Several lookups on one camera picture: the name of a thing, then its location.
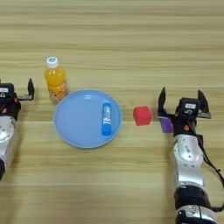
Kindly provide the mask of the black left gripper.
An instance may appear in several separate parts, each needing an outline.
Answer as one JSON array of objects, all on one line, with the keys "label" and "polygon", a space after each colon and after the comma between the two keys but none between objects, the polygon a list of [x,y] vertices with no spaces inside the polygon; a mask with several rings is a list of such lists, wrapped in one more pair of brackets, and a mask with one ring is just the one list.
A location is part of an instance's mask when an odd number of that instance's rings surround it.
[{"label": "black left gripper", "polygon": [[32,101],[35,95],[35,88],[32,78],[28,81],[28,95],[0,98],[0,116],[10,116],[15,120],[18,119],[18,113],[21,109],[21,101]]}]

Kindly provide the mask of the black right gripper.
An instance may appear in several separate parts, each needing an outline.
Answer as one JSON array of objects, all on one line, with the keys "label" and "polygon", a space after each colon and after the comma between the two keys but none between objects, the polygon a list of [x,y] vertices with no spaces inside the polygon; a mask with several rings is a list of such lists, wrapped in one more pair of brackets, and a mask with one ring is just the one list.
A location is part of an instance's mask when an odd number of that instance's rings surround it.
[{"label": "black right gripper", "polygon": [[157,117],[159,118],[162,131],[164,133],[172,133],[174,136],[177,135],[190,135],[197,136],[196,126],[197,118],[211,119],[212,115],[209,112],[207,98],[204,96],[202,91],[198,91],[199,100],[199,112],[197,115],[175,115],[169,114],[165,111],[165,88],[162,89],[158,97],[158,109]]}]

